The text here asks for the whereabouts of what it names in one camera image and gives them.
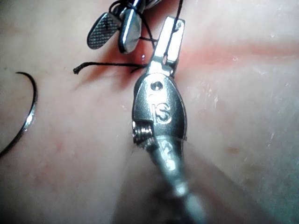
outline pink skin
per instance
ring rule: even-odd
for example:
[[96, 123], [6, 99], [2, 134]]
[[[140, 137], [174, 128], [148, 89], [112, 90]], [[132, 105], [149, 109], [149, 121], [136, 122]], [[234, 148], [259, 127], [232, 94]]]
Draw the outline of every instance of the pink skin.
[[[145, 13], [154, 37], [166, 15], [175, 14], [177, 1], [169, 2]], [[152, 49], [140, 42], [135, 52], [120, 55], [116, 36], [99, 50], [88, 49], [89, 28], [111, 3], [1, 4], [1, 73], [28, 72], [39, 90], [33, 125], [0, 160], [0, 217], [10, 222], [113, 219], [122, 170], [134, 148], [131, 106], [142, 72], [90, 67], [76, 76], [72, 69], [85, 61], [141, 63]], [[299, 222], [298, 15], [295, 0], [186, 0], [176, 72], [188, 142], [290, 224]]]

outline metal instrument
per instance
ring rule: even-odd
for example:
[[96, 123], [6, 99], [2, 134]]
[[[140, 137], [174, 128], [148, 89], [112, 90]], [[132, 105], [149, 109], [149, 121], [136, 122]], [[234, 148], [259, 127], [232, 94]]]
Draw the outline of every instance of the metal instrument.
[[118, 46], [123, 54], [132, 52], [139, 41], [142, 30], [140, 15], [161, 0], [123, 1], [109, 13], [101, 15], [87, 36], [87, 45], [99, 49], [119, 30]]
[[[186, 139], [185, 106], [174, 82], [185, 21], [167, 17], [146, 72], [134, 87], [132, 109], [133, 141], [146, 150], [171, 188], [180, 198], [183, 223], [204, 223], [202, 208], [190, 192], [183, 171], [183, 143]], [[171, 42], [165, 54], [169, 39]]]

